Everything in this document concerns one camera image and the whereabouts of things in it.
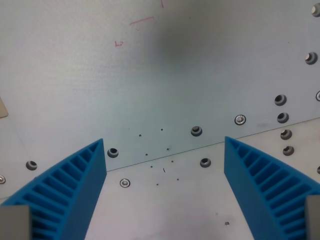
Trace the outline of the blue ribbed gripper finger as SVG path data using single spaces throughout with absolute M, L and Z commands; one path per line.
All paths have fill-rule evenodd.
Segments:
M 306 197 L 320 184 L 299 170 L 231 137 L 224 174 L 255 240 L 305 240 Z
M 35 177 L 2 205 L 30 207 L 33 240 L 83 240 L 106 176 L 99 139 Z

